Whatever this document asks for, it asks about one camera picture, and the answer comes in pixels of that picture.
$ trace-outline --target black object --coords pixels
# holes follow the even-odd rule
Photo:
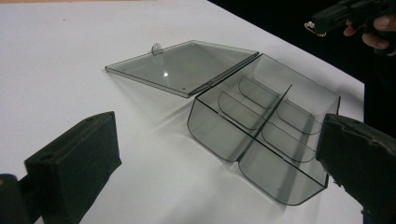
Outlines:
[[[357,120],[327,114],[317,160],[374,223],[396,223],[396,139]]]
[[[0,175],[0,223],[79,223],[120,165],[114,112],[84,119],[28,158],[18,183]]]
[[[396,13],[396,0],[342,0],[325,8],[312,17],[313,31],[318,35],[345,26],[347,20],[355,24],[365,24],[365,33],[375,33],[389,41],[387,49],[375,49],[375,54],[386,55],[395,50],[395,35],[378,32],[373,27],[374,19]]]

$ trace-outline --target white surface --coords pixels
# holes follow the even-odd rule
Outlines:
[[[362,120],[363,84],[204,0],[0,5],[0,172],[89,116],[115,111],[116,170],[81,223],[361,223],[332,180],[284,206],[187,129],[189,100],[106,73],[106,65],[189,40],[255,49],[342,96]]]

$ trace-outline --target dark background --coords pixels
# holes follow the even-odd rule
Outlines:
[[[365,84],[364,122],[381,132],[396,137],[392,126],[394,114],[389,110],[390,101],[384,100],[386,94],[384,94],[379,76],[375,72],[375,61],[378,56],[375,56],[374,50],[361,41],[362,31],[346,37],[343,35],[346,27],[340,27],[327,33],[325,37],[318,37],[304,28],[304,24],[310,21],[315,13],[335,5],[339,1],[209,0],[209,2],[315,55],[363,82]]]

